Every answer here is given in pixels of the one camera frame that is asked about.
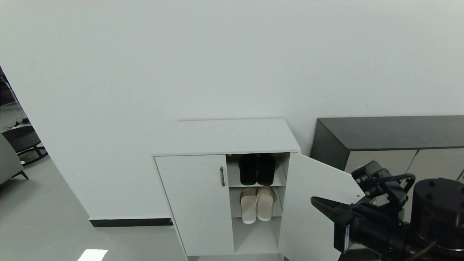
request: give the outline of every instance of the floor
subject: floor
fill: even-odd
[[[0,107],[0,132],[23,117],[26,115],[17,105]],[[94,228],[50,157],[26,166],[24,172],[29,180],[18,176],[1,185],[0,261],[185,261],[173,227]],[[103,259],[85,258],[90,253],[87,249],[107,252]],[[275,255],[189,258],[189,261],[219,260],[281,258]]]

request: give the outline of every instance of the chair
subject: chair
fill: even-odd
[[[3,135],[0,135],[0,184],[18,175],[29,179],[23,169],[23,165],[13,147]]]

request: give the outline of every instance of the chair leg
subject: chair leg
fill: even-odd
[[[21,171],[21,172],[22,172],[21,175],[23,175],[25,179],[29,179],[29,177],[26,175],[26,173],[24,173],[24,171]]]
[[[11,178],[14,178],[14,177],[19,176],[19,175],[22,175],[24,178],[29,179],[29,177],[26,176],[26,173],[24,173],[24,171],[20,171],[20,172],[16,173],[16,174],[15,174],[13,177],[11,177]]]

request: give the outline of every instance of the black slipper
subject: black slipper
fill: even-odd
[[[261,154],[258,157],[258,183],[271,186],[276,172],[276,159],[271,154]]]
[[[244,154],[238,163],[240,168],[240,182],[243,185],[250,186],[256,183],[256,168],[258,157],[256,154]]]

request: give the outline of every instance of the black table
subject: black table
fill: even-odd
[[[35,151],[37,153],[37,158],[25,162],[23,166],[34,163],[48,155],[48,152],[46,151],[45,147],[38,146],[41,143],[41,141],[32,126],[8,130],[6,132],[3,132],[2,134],[5,137],[5,139],[11,144],[18,156],[31,151]]]

